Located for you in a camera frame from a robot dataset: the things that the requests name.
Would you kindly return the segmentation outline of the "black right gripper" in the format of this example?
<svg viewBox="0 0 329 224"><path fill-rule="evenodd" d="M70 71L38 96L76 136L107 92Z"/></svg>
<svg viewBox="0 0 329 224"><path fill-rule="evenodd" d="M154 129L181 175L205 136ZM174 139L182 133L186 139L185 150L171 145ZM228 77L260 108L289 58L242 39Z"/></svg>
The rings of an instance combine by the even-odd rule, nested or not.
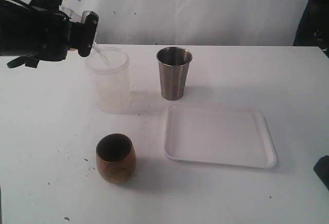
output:
<svg viewBox="0 0 329 224"><path fill-rule="evenodd" d="M313 170L329 190L329 155L321 157L315 164Z"/></svg>

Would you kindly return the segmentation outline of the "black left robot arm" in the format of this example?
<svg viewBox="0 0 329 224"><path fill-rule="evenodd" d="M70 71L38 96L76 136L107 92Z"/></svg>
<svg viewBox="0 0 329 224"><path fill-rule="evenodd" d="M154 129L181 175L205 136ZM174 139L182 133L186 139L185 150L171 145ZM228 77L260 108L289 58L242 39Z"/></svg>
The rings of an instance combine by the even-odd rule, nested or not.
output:
<svg viewBox="0 0 329 224"><path fill-rule="evenodd" d="M63 0L1 0L1 56L8 68L37 68L39 61L60 62L69 50L69 16Z"/></svg>

